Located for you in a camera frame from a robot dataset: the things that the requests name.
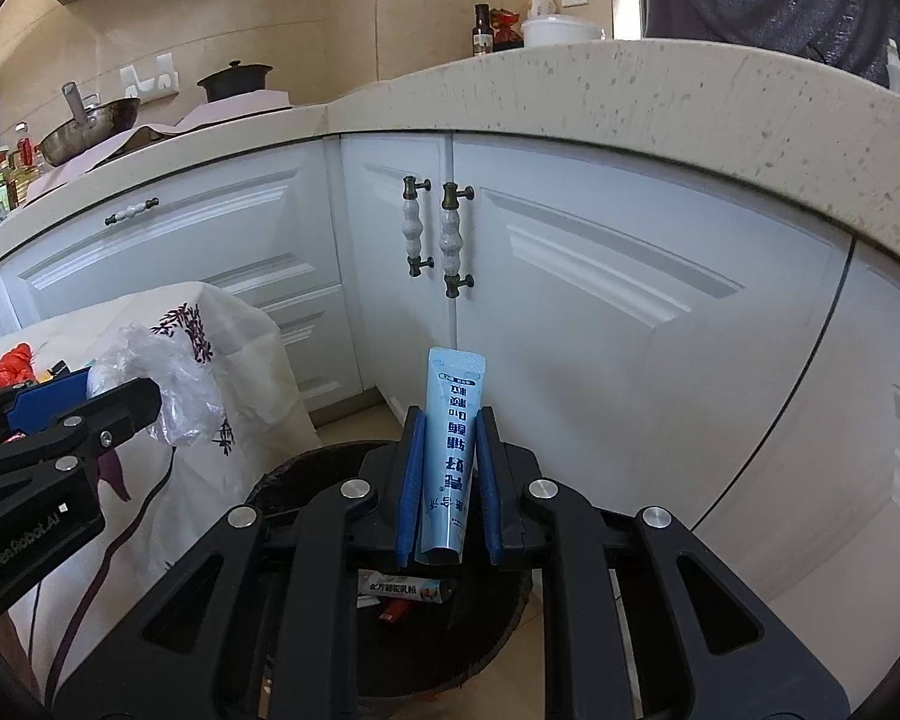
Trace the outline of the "red plastic bag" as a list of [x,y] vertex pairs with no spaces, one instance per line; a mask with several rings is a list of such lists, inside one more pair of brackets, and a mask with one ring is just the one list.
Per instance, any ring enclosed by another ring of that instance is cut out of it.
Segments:
[[34,382],[34,353],[27,343],[19,343],[0,358],[0,388]]

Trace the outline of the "clear plastic bag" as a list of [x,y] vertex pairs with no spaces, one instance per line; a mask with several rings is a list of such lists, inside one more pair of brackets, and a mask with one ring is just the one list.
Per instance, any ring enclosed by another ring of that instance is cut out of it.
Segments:
[[168,335],[141,323],[120,328],[89,367],[87,395],[97,397],[136,379],[152,380],[159,388],[159,408],[142,427],[162,444],[182,449],[212,439],[222,426],[226,410],[219,385],[180,328]]

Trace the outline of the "teal white tube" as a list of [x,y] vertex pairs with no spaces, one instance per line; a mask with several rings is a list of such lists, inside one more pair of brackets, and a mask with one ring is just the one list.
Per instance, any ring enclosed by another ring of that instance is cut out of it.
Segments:
[[416,544],[424,566],[453,566],[463,553],[486,367],[486,359],[470,351],[429,349]]

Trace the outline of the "white blue ointment tube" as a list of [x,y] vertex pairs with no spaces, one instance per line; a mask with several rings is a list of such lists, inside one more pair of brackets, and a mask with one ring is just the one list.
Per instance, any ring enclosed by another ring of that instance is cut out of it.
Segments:
[[443,600],[438,578],[382,574],[372,569],[359,571],[359,593],[374,598],[393,598],[419,603],[440,603]]

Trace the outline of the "red tube black cap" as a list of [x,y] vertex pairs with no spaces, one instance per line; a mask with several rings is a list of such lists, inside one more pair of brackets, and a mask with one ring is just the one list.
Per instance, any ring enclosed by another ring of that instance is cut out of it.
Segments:
[[408,601],[406,600],[391,600],[388,605],[386,605],[385,610],[380,613],[380,619],[386,622],[395,622],[403,616],[408,610]]

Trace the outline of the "black trash bin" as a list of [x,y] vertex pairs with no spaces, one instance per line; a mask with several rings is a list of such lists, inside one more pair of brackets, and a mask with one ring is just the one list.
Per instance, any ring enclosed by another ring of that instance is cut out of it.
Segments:
[[[367,454],[397,451],[391,440],[356,440],[297,455],[266,473],[248,502],[266,515],[292,517],[323,489],[354,478]],[[422,699],[458,688],[504,649],[532,593],[526,572],[486,561],[473,546],[459,578],[442,589],[439,603],[411,601],[388,619],[390,598],[365,606],[357,619],[357,695],[369,709]]]

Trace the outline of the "floral tablecloth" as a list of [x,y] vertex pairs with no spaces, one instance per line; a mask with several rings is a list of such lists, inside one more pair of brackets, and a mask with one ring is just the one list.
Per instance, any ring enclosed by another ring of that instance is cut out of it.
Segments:
[[82,367],[144,327],[190,351],[221,390],[212,436],[172,449],[136,434],[105,463],[105,530],[9,611],[9,647],[35,691],[64,679],[120,617],[253,484],[320,444],[278,325],[224,289],[198,281],[130,294],[0,338],[0,358],[25,343],[35,369]]

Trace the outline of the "cooking oil bottle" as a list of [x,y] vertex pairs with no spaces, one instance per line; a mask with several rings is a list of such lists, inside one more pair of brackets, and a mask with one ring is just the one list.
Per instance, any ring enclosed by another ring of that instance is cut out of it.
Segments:
[[13,153],[14,184],[19,192],[25,192],[30,182],[38,177],[37,158],[29,126],[25,122],[17,122],[14,127],[16,149]]

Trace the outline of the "steel wok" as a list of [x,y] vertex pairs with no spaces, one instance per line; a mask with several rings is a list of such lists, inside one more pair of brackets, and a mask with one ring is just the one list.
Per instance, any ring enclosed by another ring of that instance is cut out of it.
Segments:
[[53,167],[63,166],[79,154],[133,128],[141,107],[137,98],[86,107],[75,82],[64,83],[61,94],[68,103],[71,119],[48,133],[38,145],[43,159]]

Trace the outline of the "pink stove cover cloth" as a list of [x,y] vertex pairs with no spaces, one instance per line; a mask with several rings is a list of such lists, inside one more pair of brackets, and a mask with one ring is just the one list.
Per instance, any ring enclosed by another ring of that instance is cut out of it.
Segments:
[[180,137],[180,135],[194,132],[198,128],[289,108],[290,98],[287,91],[258,89],[258,91],[237,94],[237,96],[215,101],[215,103],[200,104],[173,125],[133,125],[130,130],[103,140],[102,143],[80,153],[79,156],[64,163],[63,166],[52,167],[43,176],[35,179],[27,188],[27,203],[32,203],[36,199],[40,199],[41,195],[53,192],[55,188],[63,187],[63,185],[79,179],[80,176],[84,176],[107,161],[116,160],[119,156],[133,153],[133,151],[146,148],[153,143],[162,142],[167,138]]

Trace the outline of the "black casserole pot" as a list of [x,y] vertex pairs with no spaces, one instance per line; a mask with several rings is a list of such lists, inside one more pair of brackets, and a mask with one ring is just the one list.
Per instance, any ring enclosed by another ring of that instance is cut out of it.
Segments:
[[266,88],[266,77],[271,65],[244,64],[242,60],[232,60],[227,68],[201,78],[198,86],[205,92],[206,101],[215,103],[233,98],[238,94],[253,93]]

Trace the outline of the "dark sauce bottle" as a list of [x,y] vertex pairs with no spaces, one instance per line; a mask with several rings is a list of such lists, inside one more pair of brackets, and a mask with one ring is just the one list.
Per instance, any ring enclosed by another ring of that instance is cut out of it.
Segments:
[[491,25],[491,9],[487,4],[475,5],[475,26],[471,32],[473,55],[489,55],[494,50],[494,30]]

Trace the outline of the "white spray bottle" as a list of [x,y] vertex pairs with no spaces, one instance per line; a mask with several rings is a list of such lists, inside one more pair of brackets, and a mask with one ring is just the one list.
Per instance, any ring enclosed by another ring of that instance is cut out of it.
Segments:
[[889,39],[886,44],[886,71],[889,91],[900,96],[900,55],[898,43],[894,39]]

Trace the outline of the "white stacked bowls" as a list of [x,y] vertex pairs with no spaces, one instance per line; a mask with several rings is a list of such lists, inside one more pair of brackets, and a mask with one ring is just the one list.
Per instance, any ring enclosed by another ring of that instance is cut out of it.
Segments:
[[605,30],[600,25],[567,15],[533,16],[526,18],[520,27],[526,47],[565,46],[605,39]]

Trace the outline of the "white wall hook rack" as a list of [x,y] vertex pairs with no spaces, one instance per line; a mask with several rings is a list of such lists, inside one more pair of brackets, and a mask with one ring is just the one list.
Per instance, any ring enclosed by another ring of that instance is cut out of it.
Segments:
[[171,52],[164,52],[155,57],[155,73],[149,78],[142,78],[134,65],[121,67],[118,76],[126,98],[139,99],[142,104],[153,103],[180,93],[180,75],[176,71]]

